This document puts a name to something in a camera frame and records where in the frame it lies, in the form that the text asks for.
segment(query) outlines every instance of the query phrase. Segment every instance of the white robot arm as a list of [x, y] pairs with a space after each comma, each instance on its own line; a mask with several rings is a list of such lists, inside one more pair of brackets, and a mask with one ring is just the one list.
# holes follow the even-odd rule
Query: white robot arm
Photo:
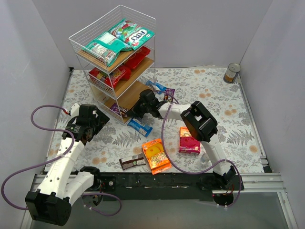
[[[159, 113], [162, 118], [165, 117], [165, 114], [168, 111], [169, 103], [165, 103], [159, 108]], [[187, 111], [190, 109], [191, 105], [180, 105], [180, 104], [172, 104], [171, 109], [168, 113], [167, 118], [175, 119], [175, 120], [181, 120], [184, 121], [181, 117], [181, 114], [184, 111]], [[212, 165], [214, 165], [216, 162], [222, 159], [226, 159], [226, 156], [224, 154], [223, 149], [221, 148], [218, 140], [218, 135], [214, 134], [209, 142], [206, 141], [201, 141], [201, 144], [204, 146]], [[231, 169], [231, 164], [229, 162], [221, 162], [217, 164], [214, 168], [213, 171], [219, 175], [224, 175]]]
[[[170, 103], [155, 97], [152, 90], [140, 93], [140, 99], [127, 112], [128, 116], [143, 118], [145, 113], [150, 113], [156, 118], [165, 118]], [[192, 137], [204, 146], [211, 163], [215, 165], [219, 160], [226, 160], [217, 135], [217, 121], [205, 106], [196, 101], [193, 104], [172, 104], [167, 115], [169, 119], [184, 121]], [[227, 161], [220, 162], [213, 168], [214, 175], [220, 187], [227, 187], [236, 174], [234, 167]]]
[[99, 169], [84, 167], [76, 178], [67, 185], [69, 175], [77, 157], [87, 142], [99, 133], [109, 118], [95, 105], [74, 104], [72, 119], [66, 130], [73, 133], [72, 149], [63, 155], [72, 143], [72, 138], [63, 133], [56, 160], [35, 192], [28, 192], [25, 201], [32, 219], [63, 226], [71, 213], [74, 202], [90, 187], [98, 186]]

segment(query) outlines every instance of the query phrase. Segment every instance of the ice breakers mints bag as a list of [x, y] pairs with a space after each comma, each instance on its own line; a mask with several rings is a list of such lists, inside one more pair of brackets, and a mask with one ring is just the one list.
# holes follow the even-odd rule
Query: ice breakers mints bag
[[101, 56], [105, 60], [107, 66], [111, 66], [113, 64], [120, 51], [127, 51], [131, 49], [128, 44], [125, 44], [108, 32], [103, 33], [85, 47], [93, 54], [97, 54], [97, 57]]
[[132, 21], [126, 20], [126, 18], [124, 18], [118, 24], [113, 26], [109, 30], [109, 32], [113, 36], [119, 38], [121, 41], [129, 44], [134, 50], [139, 48], [152, 36], [154, 36], [153, 31], [150, 31], [145, 27], [137, 25]]
[[115, 53], [120, 51], [129, 51], [132, 49], [130, 45], [122, 42], [108, 32], [104, 32], [102, 35], [94, 39], [94, 41], [101, 44], [105, 48], [114, 51]]

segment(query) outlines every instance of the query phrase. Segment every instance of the gray wall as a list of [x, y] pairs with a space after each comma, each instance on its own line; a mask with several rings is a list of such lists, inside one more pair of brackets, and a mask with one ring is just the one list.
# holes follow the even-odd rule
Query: gray wall
[[[35, 128], [30, 114], [42, 104], [61, 104], [69, 69], [31, 0], [0, 0], [0, 15], [2, 183], [9, 174], [45, 160], [51, 133]], [[46, 109], [36, 120], [51, 127], [57, 113]], [[7, 183], [6, 194], [15, 204], [25, 207], [34, 172], [17, 175]], [[20, 228], [23, 214], [0, 198], [0, 228]]]
[[274, 0], [242, 60], [242, 81], [268, 161], [305, 228], [305, 1]]
[[117, 5], [157, 19], [156, 65], [240, 62], [272, 0], [33, 0], [69, 67], [79, 63], [69, 36]]

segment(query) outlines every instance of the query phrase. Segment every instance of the floral tablecloth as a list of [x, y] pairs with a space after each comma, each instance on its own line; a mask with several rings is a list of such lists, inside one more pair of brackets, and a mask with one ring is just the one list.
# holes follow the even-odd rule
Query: floral tablecloth
[[[227, 158], [234, 161], [240, 172], [264, 172], [260, 160], [258, 146], [254, 139], [254, 130], [245, 108], [241, 91], [237, 83], [227, 84], [223, 81], [225, 68], [157, 68], [158, 82], [168, 88], [176, 89], [174, 96], [181, 104], [191, 104], [201, 101], [218, 121], [220, 144]], [[144, 74], [151, 76], [152, 69]], [[80, 104], [95, 104], [89, 84], [81, 70], [74, 70], [69, 88], [64, 100], [64, 107], [70, 109], [75, 102]], [[102, 172], [123, 172], [119, 159], [142, 152], [142, 144], [161, 138], [162, 120], [146, 114], [143, 122], [153, 127], [146, 138], [132, 127], [122, 125], [110, 117], [109, 123], [89, 142], [77, 159], [73, 170], [83, 166], [94, 166]], [[64, 128], [70, 117], [61, 113], [57, 128]], [[198, 172], [207, 168], [200, 162], [201, 154], [185, 155], [178, 153], [179, 129], [185, 126], [182, 121], [167, 120], [165, 130], [166, 149], [177, 166]], [[48, 159], [54, 158], [58, 152], [61, 133], [55, 133]], [[150, 172], [148, 164], [125, 170], [126, 172]], [[174, 167], [165, 172], [178, 172]]]

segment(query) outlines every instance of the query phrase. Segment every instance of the red candy box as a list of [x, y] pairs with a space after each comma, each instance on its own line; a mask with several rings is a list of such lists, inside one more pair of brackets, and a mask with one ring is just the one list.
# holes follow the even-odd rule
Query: red candy box
[[200, 142], [192, 137], [187, 127], [180, 127], [179, 153], [200, 154]]

